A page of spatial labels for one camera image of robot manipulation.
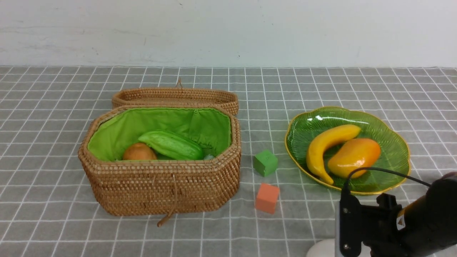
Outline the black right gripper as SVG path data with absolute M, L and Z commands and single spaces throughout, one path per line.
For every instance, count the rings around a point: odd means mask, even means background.
M 377 206 L 363 205 L 362 243 L 370 248 L 372 257 L 405 257 L 397 238 L 396 215 L 402 209 L 396 197 L 382 193 L 376 198 Z

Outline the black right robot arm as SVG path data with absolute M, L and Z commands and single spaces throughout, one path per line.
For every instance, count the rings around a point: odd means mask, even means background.
M 427 257 L 456 244 L 456 173 L 434 181 L 426 194 L 402 207 L 393 195 L 376 202 L 387 210 L 362 241 L 372 257 Z

